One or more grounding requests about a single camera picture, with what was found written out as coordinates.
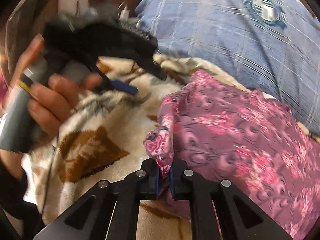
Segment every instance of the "metal screw head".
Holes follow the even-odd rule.
[[[108,182],[106,180],[100,180],[99,183],[98,183],[98,186],[100,188],[104,188],[104,187],[107,187],[108,186]]]
[[[192,171],[192,170],[185,170],[185,171],[183,172],[183,174],[186,175],[186,176],[188,176],[188,177],[190,177],[190,176],[193,175],[193,171]]]
[[[223,187],[230,187],[231,186],[231,182],[230,182],[230,180],[224,179],[223,181],[221,181],[221,185]]]
[[[136,174],[137,174],[138,177],[144,177],[146,175],[146,172],[143,171],[143,170],[140,170],[140,171],[137,171]]]

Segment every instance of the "pink floral fabric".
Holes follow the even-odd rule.
[[[223,85],[204,70],[164,98],[161,124],[145,148],[165,180],[173,152],[206,179],[229,179],[302,240],[320,216],[320,145],[298,127],[288,106]],[[164,193],[172,212],[189,216],[188,203]]]

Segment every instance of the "gray cloth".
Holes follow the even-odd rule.
[[[204,58],[287,104],[320,134],[319,22],[296,0],[143,0],[159,51]]]

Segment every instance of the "finger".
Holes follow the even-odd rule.
[[[60,122],[66,121],[70,116],[71,106],[59,93],[35,83],[30,88],[30,94],[34,99],[47,108]]]
[[[28,109],[31,117],[49,137],[53,138],[58,134],[61,122],[48,109],[33,99],[30,100]]]
[[[102,83],[102,77],[98,73],[90,73],[82,84],[80,90],[91,90]]]
[[[62,95],[66,101],[69,103],[71,108],[76,107],[79,98],[78,93],[80,92],[79,86],[59,75],[52,75],[49,78],[49,87]]]
[[[18,78],[20,78],[22,72],[34,63],[36,59],[40,57],[41,51],[44,48],[44,39],[38,34],[30,43],[25,52],[21,54],[14,71],[11,86],[13,87]]]

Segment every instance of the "cream blanket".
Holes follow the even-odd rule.
[[[142,161],[148,158],[142,141],[158,126],[157,111],[162,99],[180,90],[194,71],[204,69],[220,82],[248,91],[208,61],[164,55],[155,55],[154,59],[167,73],[166,81],[144,73],[136,64],[132,66],[131,61],[101,58],[99,68],[110,78],[136,86],[138,95],[133,97],[117,91],[103,95],[87,92],[82,95],[76,112],[61,127],[56,150],[48,145],[32,152],[29,182],[35,189],[40,209],[52,161],[43,212],[45,223],[58,217],[99,180],[118,181],[140,168]],[[170,214],[156,202],[141,201],[138,240],[191,238],[189,221]]]

